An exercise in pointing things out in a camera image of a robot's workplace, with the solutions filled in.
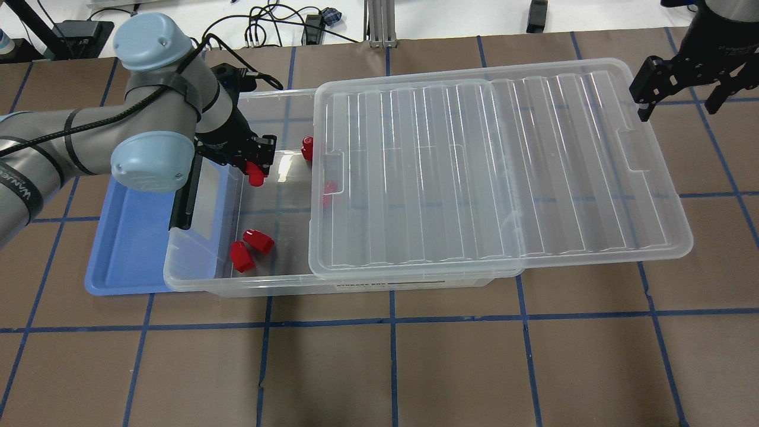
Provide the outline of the silver robot arm near tray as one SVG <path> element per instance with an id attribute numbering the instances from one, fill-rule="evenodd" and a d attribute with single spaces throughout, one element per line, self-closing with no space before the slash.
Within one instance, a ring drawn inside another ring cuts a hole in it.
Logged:
<path id="1" fill-rule="evenodd" d="M 201 50 L 171 17 L 138 15 L 114 36 L 130 71 L 122 105 L 2 116 L 2 245 L 78 176 L 109 174 L 136 191 L 173 193 L 201 156 L 261 186 L 278 139 L 250 129 Z"/>

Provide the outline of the silver robot arm near lid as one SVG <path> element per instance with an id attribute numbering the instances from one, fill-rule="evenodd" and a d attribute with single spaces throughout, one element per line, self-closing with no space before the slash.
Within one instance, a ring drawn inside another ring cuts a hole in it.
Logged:
<path id="1" fill-rule="evenodd" d="M 713 84 L 705 101 L 715 114 L 729 97 L 758 83 L 758 2 L 696 1 L 697 11 L 671 59 L 649 56 L 629 87 L 640 121 L 670 95 Z"/>

